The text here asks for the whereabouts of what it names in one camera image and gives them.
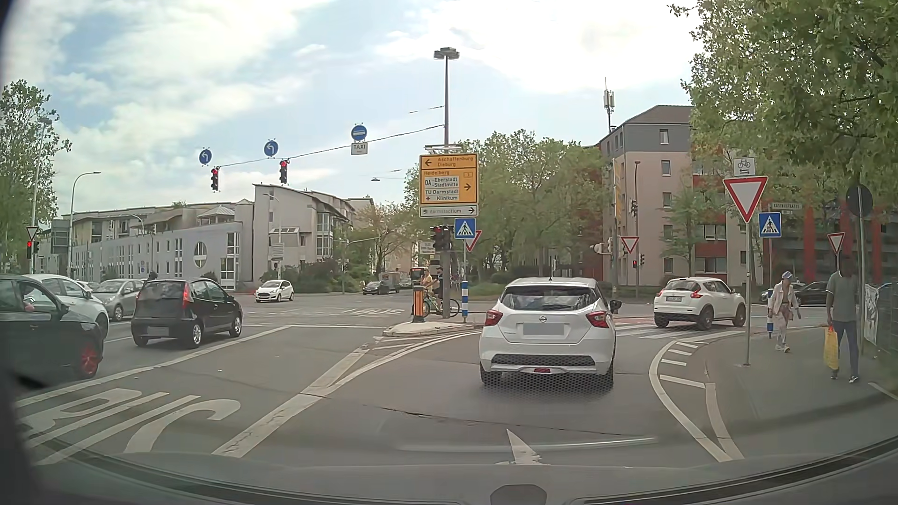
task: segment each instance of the road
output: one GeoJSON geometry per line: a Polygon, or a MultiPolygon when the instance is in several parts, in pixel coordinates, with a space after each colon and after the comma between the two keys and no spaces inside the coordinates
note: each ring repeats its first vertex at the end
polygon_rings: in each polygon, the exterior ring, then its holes
{"type": "Polygon", "coordinates": [[[685,467],[731,457],[726,444],[709,450],[688,426],[720,437],[714,430],[726,415],[709,403],[708,388],[665,390],[697,381],[687,366],[694,351],[744,335],[728,323],[699,332],[619,320],[611,391],[530,376],[487,389],[478,332],[381,336],[408,320],[405,295],[240,301],[242,336],[198,350],[175,341],[138,348],[128,323],[114,324],[95,379],[19,400],[35,461],[184,451],[293,466],[685,467]]]}

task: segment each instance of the blue white bollard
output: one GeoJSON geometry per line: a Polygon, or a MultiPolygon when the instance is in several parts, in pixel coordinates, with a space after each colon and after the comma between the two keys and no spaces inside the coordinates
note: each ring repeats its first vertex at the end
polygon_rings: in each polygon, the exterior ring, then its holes
{"type": "Polygon", "coordinates": [[[468,322],[468,281],[462,281],[462,322],[468,322]]]}

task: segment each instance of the blue sky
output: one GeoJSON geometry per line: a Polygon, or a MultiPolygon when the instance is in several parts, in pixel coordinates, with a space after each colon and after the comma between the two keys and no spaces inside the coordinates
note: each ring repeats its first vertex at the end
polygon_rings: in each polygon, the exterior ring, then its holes
{"type": "MultiPolygon", "coordinates": [[[[277,160],[228,167],[221,193],[200,166],[369,139],[443,123],[443,65],[452,46],[450,134],[534,130],[598,141],[607,123],[657,103],[688,103],[679,83],[697,49],[691,20],[668,0],[21,0],[7,28],[4,80],[53,94],[72,139],[57,157],[57,195],[75,210],[238,200],[277,182],[277,160]]],[[[290,185],[342,197],[402,197],[401,177],[441,128],[294,160],[290,185]],[[371,182],[372,177],[380,182],[371,182]]]]}

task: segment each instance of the yellow shopping bag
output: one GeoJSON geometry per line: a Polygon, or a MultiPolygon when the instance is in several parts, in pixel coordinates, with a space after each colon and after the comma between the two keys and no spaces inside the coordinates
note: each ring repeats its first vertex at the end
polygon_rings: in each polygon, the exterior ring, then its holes
{"type": "Polygon", "coordinates": [[[830,370],[839,369],[839,336],[832,326],[826,329],[826,339],[823,341],[823,361],[830,370]]]}

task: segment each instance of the tail light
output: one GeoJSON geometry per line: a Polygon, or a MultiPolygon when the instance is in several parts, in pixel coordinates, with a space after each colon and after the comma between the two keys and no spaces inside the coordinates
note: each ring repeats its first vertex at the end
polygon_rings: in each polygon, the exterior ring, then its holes
{"type": "Polygon", "coordinates": [[[483,322],[483,325],[495,326],[499,324],[499,319],[502,319],[502,313],[498,310],[489,309],[487,311],[487,320],[483,322]]]}
{"type": "Polygon", "coordinates": [[[608,313],[604,310],[598,310],[586,315],[589,323],[596,328],[610,328],[608,325],[608,313]]]}

